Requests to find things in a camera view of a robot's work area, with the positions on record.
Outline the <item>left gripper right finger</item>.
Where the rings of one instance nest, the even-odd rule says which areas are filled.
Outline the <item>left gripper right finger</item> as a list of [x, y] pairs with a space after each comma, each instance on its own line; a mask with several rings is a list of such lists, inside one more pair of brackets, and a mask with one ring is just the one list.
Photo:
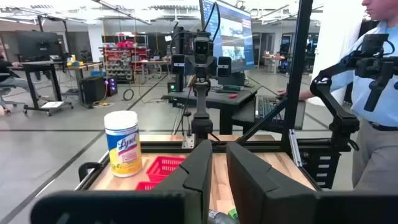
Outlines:
[[396, 194], [314, 191], [235, 142], [226, 159], [240, 223], [397, 223]]

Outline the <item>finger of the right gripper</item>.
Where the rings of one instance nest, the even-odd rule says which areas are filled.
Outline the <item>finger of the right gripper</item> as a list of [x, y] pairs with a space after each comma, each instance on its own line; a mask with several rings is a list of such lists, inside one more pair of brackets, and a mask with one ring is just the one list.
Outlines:
[[217, 75], [219, 77], [229, 77], [231, 75], [231, 57], [219, 57], [217, 65]]
[[173, 74], [180, 75], [185, 70], [185, 56], [183, 54], [174, 54], [171, 56], [171, 71]]

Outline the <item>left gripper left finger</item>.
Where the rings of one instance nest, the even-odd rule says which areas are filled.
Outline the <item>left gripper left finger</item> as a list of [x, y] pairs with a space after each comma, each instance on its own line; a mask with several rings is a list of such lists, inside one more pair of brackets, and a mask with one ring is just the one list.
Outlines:
[[212, 143], [204, 140], [152, 190], [64, 190], [37, 201], [30, 222], [206, 223]]

